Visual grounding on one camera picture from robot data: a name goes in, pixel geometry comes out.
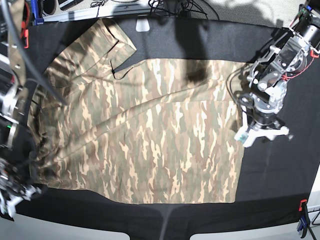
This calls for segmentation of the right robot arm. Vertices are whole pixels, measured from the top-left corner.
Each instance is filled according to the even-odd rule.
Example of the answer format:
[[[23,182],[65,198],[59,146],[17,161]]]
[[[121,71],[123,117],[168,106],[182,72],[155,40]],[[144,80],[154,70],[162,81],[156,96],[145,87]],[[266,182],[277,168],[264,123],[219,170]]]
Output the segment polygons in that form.
[[[44,79],[26,51],[23,36],[30,17],[31,8],[25,0],[0,2],[0,188],[16,195],[29,184],[23,172],[33,153],[32,149],[23,151],[26,144],[22,139],[28,132],[28,83],[34,81],[63,105],[67,103]]]

